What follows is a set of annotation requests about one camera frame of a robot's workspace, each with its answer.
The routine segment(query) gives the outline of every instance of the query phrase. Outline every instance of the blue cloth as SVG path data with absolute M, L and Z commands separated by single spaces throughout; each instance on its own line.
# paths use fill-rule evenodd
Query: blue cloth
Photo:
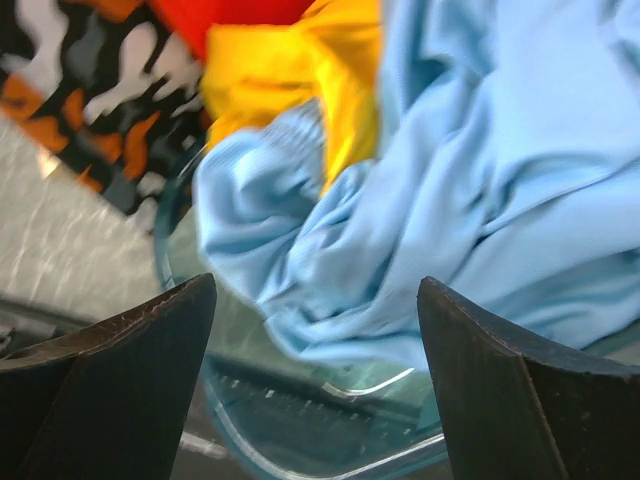
M 427 275 L 574 348 L 640 316 L 640 3 L 385 13 L 379 160 L 316 200 L 322 140 L 304 109 L 232 135 L 195 179 L 211 267 L 286 353 L 336 365 L 426 369 Z

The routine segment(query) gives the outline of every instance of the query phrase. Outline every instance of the gray surface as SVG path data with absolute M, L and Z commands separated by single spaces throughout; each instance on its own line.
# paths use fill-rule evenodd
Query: gray surface
M 155 296 L 151 241 L 0 116 L 0 292 L 101 320 Z

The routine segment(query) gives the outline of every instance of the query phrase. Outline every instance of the red cloth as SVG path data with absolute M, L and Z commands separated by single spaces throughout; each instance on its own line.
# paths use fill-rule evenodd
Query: red cloth
M 204 60 L 211 25 L 292 25 L 313 0 L 150 0 L 149 3 L 195 56 Z

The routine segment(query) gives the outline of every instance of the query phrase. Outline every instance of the crumpled cloth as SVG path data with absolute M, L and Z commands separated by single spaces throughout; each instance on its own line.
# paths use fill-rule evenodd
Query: crumpled cloth
M 201 252 L 273 340 L 427 369 L 427 275 L 574 348 L 638 318 L 640 3 L 397 0 L 385 21 L 378 162 L 313 202 L 298 150 L 247 130 L 197 172 Z
M 208 147 L 316 97 L 327 136 L 325 192 L 345 167 L 375 151 L 381 47 L 378 0 L 316 0 L 291 27 L 214 25 L 201 82 L 216 119 Z

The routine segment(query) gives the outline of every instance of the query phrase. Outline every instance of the patterned fabric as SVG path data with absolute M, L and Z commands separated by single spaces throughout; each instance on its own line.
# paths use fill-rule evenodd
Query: patterned fabric
M 200 77 L 143 0 L 0 1 L 0 111 L 127 215 L 209 126 Z

